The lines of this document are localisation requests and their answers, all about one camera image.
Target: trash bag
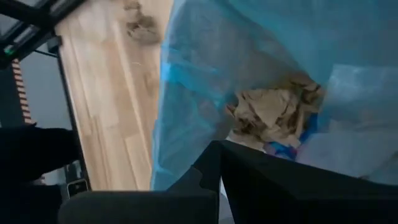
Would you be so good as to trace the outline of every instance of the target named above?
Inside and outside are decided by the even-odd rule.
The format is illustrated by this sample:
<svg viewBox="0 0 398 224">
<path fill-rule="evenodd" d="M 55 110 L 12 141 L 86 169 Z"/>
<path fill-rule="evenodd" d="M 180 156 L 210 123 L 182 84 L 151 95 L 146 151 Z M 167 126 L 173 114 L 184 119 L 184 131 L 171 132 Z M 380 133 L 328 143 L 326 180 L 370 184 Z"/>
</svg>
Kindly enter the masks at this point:
<svg viewBox="0 0 398 224">
<path fill-rule="evenodd" d="M 398 68 L 334 66 L 318 133 L 297 162 L 381 184 L 398 184 Z"/>
<path fill-rule="evenodd" d="M 171 186 L 231 127 L 236 91 L 297 71 L 324 85 L 334 64 L 396 66 L 398 2 L 175 0 L 162 44 L 151 186 Z"/>
</svg>

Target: crumpled brown paper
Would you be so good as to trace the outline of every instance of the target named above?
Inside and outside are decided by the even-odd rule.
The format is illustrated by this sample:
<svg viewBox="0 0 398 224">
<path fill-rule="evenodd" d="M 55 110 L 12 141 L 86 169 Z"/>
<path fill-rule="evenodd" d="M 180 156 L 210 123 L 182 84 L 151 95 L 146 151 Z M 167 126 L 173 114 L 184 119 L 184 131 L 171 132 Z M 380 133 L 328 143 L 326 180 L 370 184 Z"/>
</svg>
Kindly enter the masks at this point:
<svg viewBox="0 0 398 224">
<path fill-rule="evenodd" d="M 266 142 L 297 148 L 311 113 L 317 113 L 324 95 L 320 85 L 299 73 L 277 88 L 236 94 L 238 105 L 228 105 L 234 118 L 229 138 L 259 149 Z"/>
<path fill-rule="evenodd" d="M 160 42 L 160 35 L 155 19 L 144 15 L 141 8 L 137 0 L 124 1 L 124 10 L 129 19 L 126 23 L 127 34 L 141 44 L 156 44 Z"/>
</svg>

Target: blue plastic bag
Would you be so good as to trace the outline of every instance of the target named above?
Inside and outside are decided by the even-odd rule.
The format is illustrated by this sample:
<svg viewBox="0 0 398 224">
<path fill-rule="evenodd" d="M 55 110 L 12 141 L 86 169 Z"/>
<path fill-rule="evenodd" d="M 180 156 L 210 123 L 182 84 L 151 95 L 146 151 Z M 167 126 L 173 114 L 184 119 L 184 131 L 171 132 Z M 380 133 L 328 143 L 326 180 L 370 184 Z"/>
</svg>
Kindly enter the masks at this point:
<svg viewBox="0 0 398 224">
<path fill-rule="evenodd" d="M 398 131 L 397 96 L 398 68 L 334 66 L 319 131 Z"/>
<path fill-rule="evenodd" d="M 325 84 L 336 63 L 398 64 L 398 2 L 175 0 L 162 45 L 152 188 L 172 185 L 226 137 L 233 93 L 296 71 Z"/>
</svg>

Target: dark fabric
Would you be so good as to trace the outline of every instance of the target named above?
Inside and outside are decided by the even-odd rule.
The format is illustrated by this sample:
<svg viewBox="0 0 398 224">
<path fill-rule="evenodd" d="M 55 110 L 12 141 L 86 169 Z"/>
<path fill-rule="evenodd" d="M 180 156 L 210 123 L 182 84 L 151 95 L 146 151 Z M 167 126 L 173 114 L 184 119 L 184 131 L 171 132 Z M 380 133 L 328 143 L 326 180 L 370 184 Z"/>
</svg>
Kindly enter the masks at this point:
<svg viewBox="0 0 398 224">
<path fill-rule="evenodd" d="M 0 223 L 56 224 L 62 203 L 59 186 L 30 183 L 77 159 L 71 131 L 0 128 Z"/>
<path fill-rule="evenodd" d="M 78 159 L 72 131 L 35 126 L 0 128 L 0 172 L 13 182 L 31 182 Z"/>
</svg>

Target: wood plank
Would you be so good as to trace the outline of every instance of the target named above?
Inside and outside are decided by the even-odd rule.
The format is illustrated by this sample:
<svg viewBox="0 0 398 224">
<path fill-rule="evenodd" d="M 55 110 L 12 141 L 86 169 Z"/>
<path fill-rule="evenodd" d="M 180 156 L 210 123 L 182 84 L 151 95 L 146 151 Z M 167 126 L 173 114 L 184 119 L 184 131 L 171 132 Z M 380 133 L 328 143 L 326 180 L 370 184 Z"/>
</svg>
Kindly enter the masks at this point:
<svg viewBox="0 0 398 224">
<path fill-rule="evenodd" d="M 164 35 L 172 0 L 140 0 Z M 56 28 L 93 190 L 149 190 L 160 44 L 126 33 L 123 0 L 89 0 Z"/>
</svg>

